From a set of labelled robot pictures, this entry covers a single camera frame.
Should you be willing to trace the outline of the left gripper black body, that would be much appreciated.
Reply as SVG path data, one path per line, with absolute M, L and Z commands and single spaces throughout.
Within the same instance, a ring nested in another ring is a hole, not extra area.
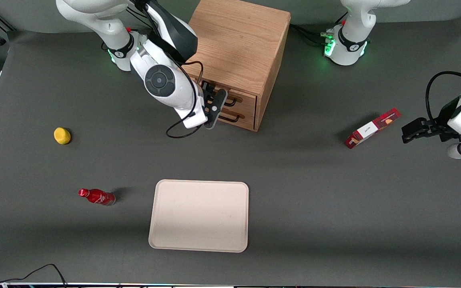
M 448 142 L 452 139 L 461 141 L 461 136 L 453 130 L 447 122 L 451 116 L 438 116 L 434 120 L 426 120 L 425 125 L 428 127 L 426 138 L 438 136 L 441 142 Z

